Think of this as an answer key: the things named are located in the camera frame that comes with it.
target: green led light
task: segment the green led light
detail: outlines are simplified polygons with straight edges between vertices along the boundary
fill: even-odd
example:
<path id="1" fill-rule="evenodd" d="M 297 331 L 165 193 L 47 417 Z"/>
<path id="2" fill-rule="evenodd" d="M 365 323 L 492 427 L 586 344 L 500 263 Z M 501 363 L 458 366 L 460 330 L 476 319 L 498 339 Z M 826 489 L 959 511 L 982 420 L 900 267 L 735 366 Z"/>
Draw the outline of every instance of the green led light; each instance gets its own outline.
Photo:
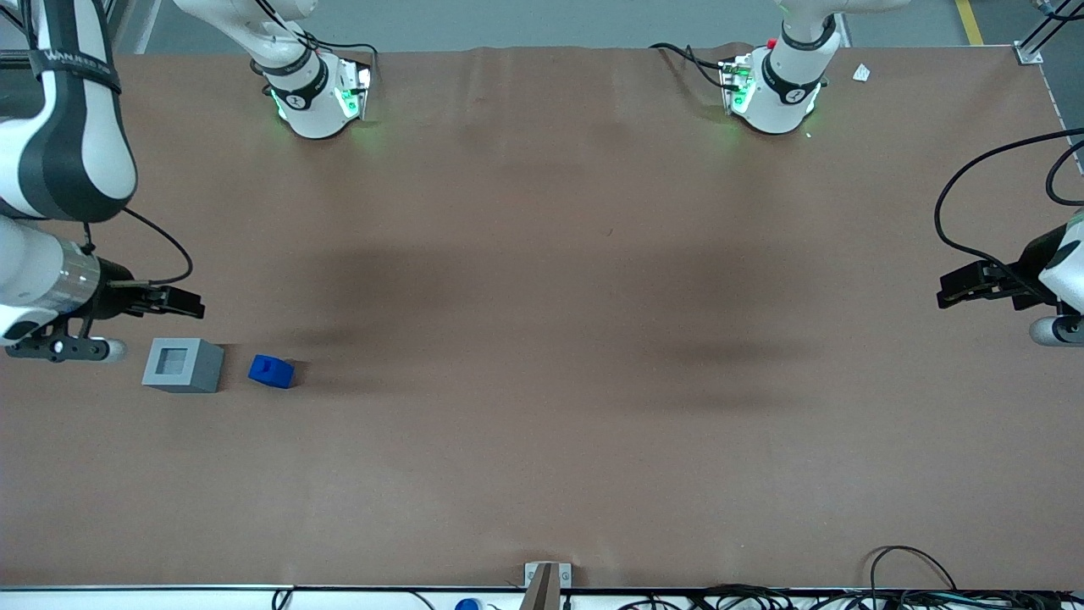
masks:
<path id="1" fill-rule="evenodd" d="M 275 94 L 274 89 L 271 90 L 271 99 L 274 100 L 274 105 L 279 108 L 279 118 L 287 120 L 286 111 L 282 109 L 282 103 L 279 102 L 279 95 Z"/>

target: blue block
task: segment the blue block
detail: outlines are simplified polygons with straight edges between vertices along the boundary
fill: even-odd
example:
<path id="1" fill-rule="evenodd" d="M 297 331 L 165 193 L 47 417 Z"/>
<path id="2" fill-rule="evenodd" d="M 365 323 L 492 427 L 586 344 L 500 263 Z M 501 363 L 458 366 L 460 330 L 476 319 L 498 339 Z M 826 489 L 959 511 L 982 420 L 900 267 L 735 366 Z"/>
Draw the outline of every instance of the blue block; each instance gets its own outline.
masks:
<path id="1" fill-rule="evenodd" d="M 248 369 L 248 379 L 285 390 L 294 380 L 294 365 L 274 356 L 257 354 L 253 360 L 253 366 Z"/>

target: gray square block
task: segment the gray square block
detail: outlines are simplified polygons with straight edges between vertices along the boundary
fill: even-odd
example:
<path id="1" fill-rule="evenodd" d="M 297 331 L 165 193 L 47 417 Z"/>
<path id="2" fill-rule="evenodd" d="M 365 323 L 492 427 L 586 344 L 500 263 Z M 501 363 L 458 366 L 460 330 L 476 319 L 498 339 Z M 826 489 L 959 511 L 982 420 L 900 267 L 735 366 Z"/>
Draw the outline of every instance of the gray square block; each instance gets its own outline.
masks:
<path id="1" fill-rule="evenodd" d="M 214 394 L 225 350 L 203 339 L 155 339 L 143 386 L 178 394 Z"/>

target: gray floor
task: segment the gray floor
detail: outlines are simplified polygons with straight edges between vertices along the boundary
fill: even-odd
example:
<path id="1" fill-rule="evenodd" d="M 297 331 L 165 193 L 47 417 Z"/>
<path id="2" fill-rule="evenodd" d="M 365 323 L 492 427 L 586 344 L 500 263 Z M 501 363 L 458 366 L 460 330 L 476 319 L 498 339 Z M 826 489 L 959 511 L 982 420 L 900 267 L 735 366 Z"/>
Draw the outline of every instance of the gray floor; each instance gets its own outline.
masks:
<path id="1" fill-rule="evenodd" d="M 972 7 L 988 44 L 1023 39 L 1042 21 L 1042 15 L 1021 0 L 976 0 Z M 1043 47 L 1042 54 L 1043 73 L 1062 122 L 1084 126 L 1084 23 L 1066 24 Z"/>

